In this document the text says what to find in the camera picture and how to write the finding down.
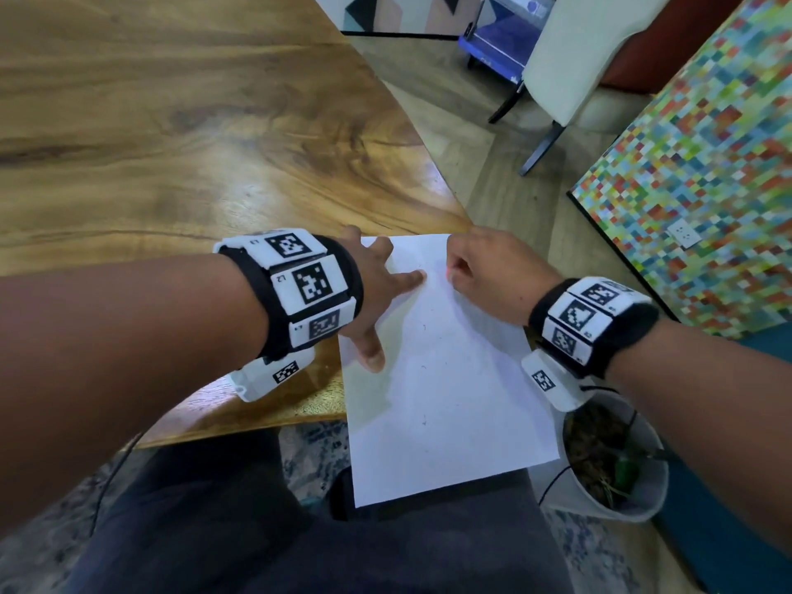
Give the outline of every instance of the hand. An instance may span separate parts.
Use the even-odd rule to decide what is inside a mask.
[[[388,238],[377,238],[366,248],[361,244],[361,230],[347,226],[342,236],[337,238],[357,263],[357,270],[363,280],[363,308],[361,313],[339,333],[351,339],[357,347],[364,367],[379,373],[385,367],[385,352],[382,351],[380,337],[374,330],[377,322],[396,296],[414,290],[426,279],[424,271],[391,274],[385,269],[385,261],[394,250]]]
[[[449,236],[447,266],[454,289],[513,325],[527,325],[536,303],[564,280],[528,244],[484,227]]]

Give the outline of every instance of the floor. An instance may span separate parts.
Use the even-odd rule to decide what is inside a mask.
[[[565,276],[601,275],[643,290],[566,197],[617,134],[568,128],[520,177],[518,169],[551,122],[536,103],[524,98],[489,125],[487,118],[512,86],[484,66],[467,69],[456,42],[349,39],[410,117],[475,224],[509,230]],[[655,585],[658,594],[698,591],[651,524],[606,523],[642,585]]]
[[[565,196],[613,141],[614,134],[568,129],[534,170],[521,178],[517,169],[549,127],[549,117],[535,104],[523,100],[501,124],[490,126],[487,116],[508,95],[510,86],[485,68],[468,71],[454,42],[351,40],[410,116],[475,223],[512,231],[565,275],[603,275],[640,288]],[[345,442],[345,424],[341,423],[282,429],[284,472],[298,498],[321,495],[332,476],[349,462]],[[150,453],[142,450],[132,455],[114,481],[105,509]],[[70,496],[0,541],[0,594],[59,589],[87,541],[97,491],[109,467],[99,469]],[[546,516],[560,543],[566,537],[575,546],[582,540],[581,531],[589,536],[594,532],[595,545],[578,551],[577,561],[581,556],[603,554],[626,575],[618,590],[602,589],[592,576],[598,569],[583,562],[570,567],[578,592],[698,591],[651,524],[575,516],[570,520],[553,516],[551,511]]]

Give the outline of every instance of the fingernail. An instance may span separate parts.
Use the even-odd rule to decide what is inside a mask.
[[[366,367],[372,373],[379,373],[382,369],[385,368],[385,352],[380,350],[371,358],[366,359]]]

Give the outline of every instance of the dark pants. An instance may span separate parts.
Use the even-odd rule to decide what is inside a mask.
[[[68,592],[571,592],[527,471],[312,516],[275,431],[159,450],[108,512]]]

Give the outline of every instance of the sheet of paper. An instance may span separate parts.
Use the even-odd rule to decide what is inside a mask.
[[[559,457],[549,404],[520,367],[530,352],[523,330],[454,291],[447,238],[391,238],[391,272],[424,269],[428,279],[377,324],[382,373],[369,373],[339,338],[356,506]]]

